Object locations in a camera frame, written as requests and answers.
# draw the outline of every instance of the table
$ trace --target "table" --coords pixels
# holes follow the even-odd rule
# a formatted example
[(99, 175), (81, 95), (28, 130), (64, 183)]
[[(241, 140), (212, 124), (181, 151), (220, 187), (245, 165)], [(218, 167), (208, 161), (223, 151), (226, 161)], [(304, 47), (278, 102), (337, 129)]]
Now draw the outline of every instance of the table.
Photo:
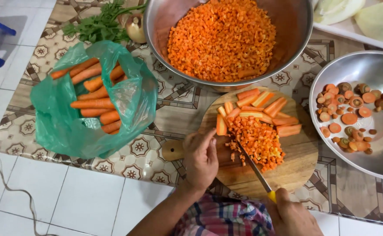
[[(187, 83), (163, 66), (148, 45), (124, 43), (134, 57), (147, 63), (159, 83), (157, 116), (141, 135), (107, 159), (83, 160), (54, 153), (36, 143), (35, 110), (30, 91), (52, 70), (69, 47), (79, 40), (63, 36), (68, 22), (100, 13), (103, 0), (58, 0), (18, 87), (0, 122), (0, 152), (39, 161), (70, 165), (87, 170), (121, 175), (157, 184), (176, 186), (184, 178), (182, 161), (167, 162), (161, 146), (171, 139), (183, 139), (196, 131), (209, 105), (221, 94), (207, 92)], [(141, 5), (143, 0), (126, 1), (126, 7)], [(322, 64), (350, 52), (372, 47), (314, 30), (307, 48), (291, 65), (261, 82), (290, 95), (308, 108), (309, 89)], [(215, 194), (243, 199), (215, 180)], [(383, 179), (360, 172), (337, 157), (322, 141), (315, 172), (310, 180), (292, 194), (310, 210), (336, 214), (383, 224)]]

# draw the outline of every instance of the left hand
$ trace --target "left hand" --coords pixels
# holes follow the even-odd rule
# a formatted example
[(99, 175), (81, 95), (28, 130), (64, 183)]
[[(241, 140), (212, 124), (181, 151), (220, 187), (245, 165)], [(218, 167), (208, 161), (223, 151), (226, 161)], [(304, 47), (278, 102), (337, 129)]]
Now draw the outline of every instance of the left hand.
[(216, 129), (205, 134), (192, 133), (183, 142), (184, 164), (187, 167), (185, 181), (203, 193), (215, 179), (219, 167), (216, 139), (213, 137), (215, 133)]

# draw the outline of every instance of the white tile floor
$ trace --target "white tile floor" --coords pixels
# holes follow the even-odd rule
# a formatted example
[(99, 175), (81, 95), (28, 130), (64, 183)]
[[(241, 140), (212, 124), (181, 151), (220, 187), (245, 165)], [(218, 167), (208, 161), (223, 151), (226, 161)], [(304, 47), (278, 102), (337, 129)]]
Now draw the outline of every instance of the white tile floor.
[[(0, 120), (56, 0), (0, 0), (0, 21), (17, 30), (0, 45)], [(123, 236), (171, 187), (0, 153), (5, 181), (34, 197), (37, 231), (60, 236)], [(31, 236), (28, 197), (0, 177), (0, 236)], [(383, 226), (312, 212), (325, 236), (383, 235)]]

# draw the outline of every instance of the stainless steel bowl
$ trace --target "stainless steel bowl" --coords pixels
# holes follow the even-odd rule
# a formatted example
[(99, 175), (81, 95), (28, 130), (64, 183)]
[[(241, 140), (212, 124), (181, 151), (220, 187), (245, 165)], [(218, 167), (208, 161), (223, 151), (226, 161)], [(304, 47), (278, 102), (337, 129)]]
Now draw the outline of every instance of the stainless steel bowl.
[(267, 72), (257, 78), (241, 82), (219, 83), (201, 80), (188, 76), (170, 65), (167, 44), (171, 27), (176, 26), (190, 8), (206, 2), (207, 0), (148, 0), (144, 15), (146, 41), (158, 60), (194, 86), (206, 90), (229, 92), (277, 74), (301, 54), (312, 32), (312, 5), (309, 0), (256, 0), (259, 8), (268, 11), (268, 16), (276, 26), (277, 32), (273, 59)]
[[(317, 95), (323, 91), (326, 84), (333, 83), (337, 85), (341, 82), (350, 83), (352, 88), (358, 83), (366, 83), (372, 90), (378, 89), (383, 92), (383, 52), (354, 52), (335, 59), (327, 64), (317, 75), (311, 86), (309, 95), (309, 107), (312, 120), (327, 146), (353, 167), (367, 174), (383, 178), (383, 111), (378, 113), (373, 112), (373, 115), (368, 118), (360, 118), (358, 122), (353, 125), (357, 129), (376, 129), (378, 131), (376, 135), (370, 135), (367, 131), (364, 132), (365, 136), (373, 137), (370, 143), (373, 150), (373, 154), (371, 155), (367, 155), (364, 152), (343, 152), (337, 144), (332, 143), (331, 138), (347, 137), (343, 131), (346, 125), (341, 122), (340, 118), (329, 122), (321, 122), (318, 119), (318, 115), (315, 112), (317, 110)], [(370, 109), (375, 108), (373, 104), (367, 104), (365, 106)], [(332, 122), (340, 124), (342, 131), (339, 134), (332, 134), (330, 138), (324, 138), (319, 128), (321, 126), (328, 126)]]

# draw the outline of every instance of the onion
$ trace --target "onion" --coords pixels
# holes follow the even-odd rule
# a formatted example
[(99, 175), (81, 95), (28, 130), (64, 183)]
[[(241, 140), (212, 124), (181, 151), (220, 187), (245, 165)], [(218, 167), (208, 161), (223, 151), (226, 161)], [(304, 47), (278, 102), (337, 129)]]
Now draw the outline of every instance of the onion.
[(365, 0), (321, 0), (314, 11), (314, 21), (325, 25), (344, 21), (364, 5)]
[(146, 43), (143, 32), (143, 14), (133, 14), (129, 16), (124, 25), (129, 38), (136, 43)]

